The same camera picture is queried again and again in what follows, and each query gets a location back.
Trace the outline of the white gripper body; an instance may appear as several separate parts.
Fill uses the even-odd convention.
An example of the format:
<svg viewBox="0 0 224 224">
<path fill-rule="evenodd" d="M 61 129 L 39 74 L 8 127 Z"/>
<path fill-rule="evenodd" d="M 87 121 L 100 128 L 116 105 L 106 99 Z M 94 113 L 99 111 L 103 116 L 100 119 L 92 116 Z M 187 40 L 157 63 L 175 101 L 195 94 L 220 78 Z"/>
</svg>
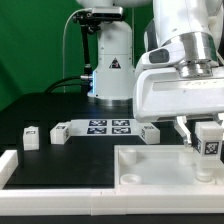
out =
<svg viewBox="0 0 224 224">
<path fill-rule="evenodd" d="M 174 68 L 144 71 L 133 94 L 133 115 L 140 123 L 178 116 L 206 117 L 224 112 L 224 67 L 212 77 L 181 78 Z"/>
</svg>

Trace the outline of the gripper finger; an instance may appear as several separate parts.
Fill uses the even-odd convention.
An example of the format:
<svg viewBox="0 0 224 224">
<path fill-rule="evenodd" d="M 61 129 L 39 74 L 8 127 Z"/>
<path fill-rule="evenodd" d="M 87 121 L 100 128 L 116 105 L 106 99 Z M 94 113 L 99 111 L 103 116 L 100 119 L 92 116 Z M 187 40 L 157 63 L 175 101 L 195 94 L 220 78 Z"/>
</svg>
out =
<svg viewBox="0 0 224 224">
<path fill-rule="evenodd" d="M 187 118 L 185 116 L 177 116 L 174 120 L 174 128 L 183 138 L 183 144 L 186 147 L 192 146 L 191 133 L 186 126 Z"/>
<path fill-rule="evenodd" d="M 224 113 L 217 114 L 217 123 L 224 128 Z"/>
</svg>

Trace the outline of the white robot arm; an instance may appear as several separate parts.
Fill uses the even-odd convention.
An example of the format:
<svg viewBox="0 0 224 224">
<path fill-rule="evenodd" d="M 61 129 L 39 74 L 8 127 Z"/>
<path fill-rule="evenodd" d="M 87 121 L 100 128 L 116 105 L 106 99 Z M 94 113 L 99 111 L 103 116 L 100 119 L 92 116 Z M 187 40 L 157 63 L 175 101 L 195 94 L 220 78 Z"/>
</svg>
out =
<svg viewBox="0 0 224 224">
<path fill-rule="evenodd" d="M 173 121 L 191 143 L 189 118 L 224 112 L 224 68 L 217 50 L 223 32 L 222 0 L 76 0 L 84 8 L 84 33 L 98 34 L 98 66 L 88 98 L 112 105 L 131 101 L 140 123 Z M 151 3 L 145 53 L 133 65 L 132 30 L 125 7 Z"/>
</svg>

